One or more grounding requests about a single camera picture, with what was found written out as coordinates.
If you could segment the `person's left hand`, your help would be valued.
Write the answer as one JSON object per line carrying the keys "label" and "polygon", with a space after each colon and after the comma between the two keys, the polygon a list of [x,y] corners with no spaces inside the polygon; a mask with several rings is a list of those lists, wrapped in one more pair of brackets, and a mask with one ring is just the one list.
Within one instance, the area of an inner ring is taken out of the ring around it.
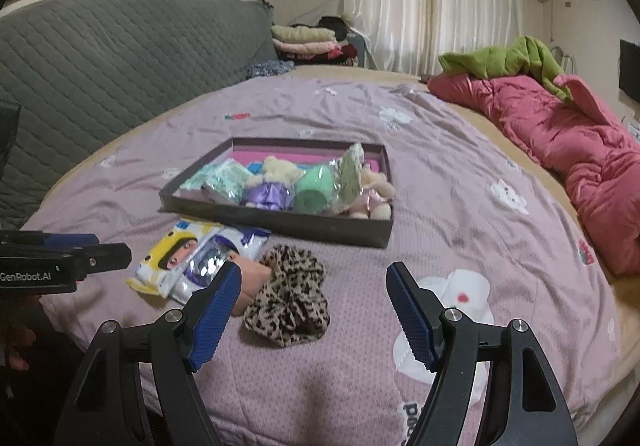
{"label": "person's left hand", "polygon": [[1,365],[16,371],[27,371],[28,363],[21,356],[36,340],[35,332],[21,323],[21,312],[32,308],[40,295],[2,297],[1,299]]}

